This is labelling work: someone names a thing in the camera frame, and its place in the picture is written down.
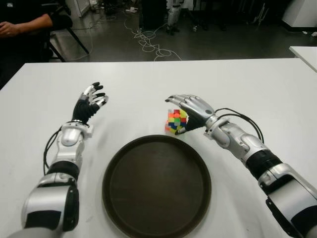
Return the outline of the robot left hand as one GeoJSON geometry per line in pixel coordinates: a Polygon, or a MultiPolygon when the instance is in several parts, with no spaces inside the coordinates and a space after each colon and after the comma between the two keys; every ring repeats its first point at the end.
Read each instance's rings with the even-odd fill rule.
{"type": "Polygon", "coordinates": [[[105,92],[98,93],[102,89],[103,86],[99,82],[95,82],[80,94],[73,110],[72,121],[87,124],[89,119],[108,102],[105,92]]]}

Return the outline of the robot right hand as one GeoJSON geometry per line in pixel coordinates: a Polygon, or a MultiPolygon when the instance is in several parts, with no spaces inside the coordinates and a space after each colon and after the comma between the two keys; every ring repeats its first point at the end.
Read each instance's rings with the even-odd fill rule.
{"type": "Polygon", "coordinates": [[[186,125],[175,131],[175,135],[206,126],[210,117],[215,115],[214,109],[203,99],[195,95],[171,95],[165,102],[170,102],[184,110],[188,115],[186,125]]]}

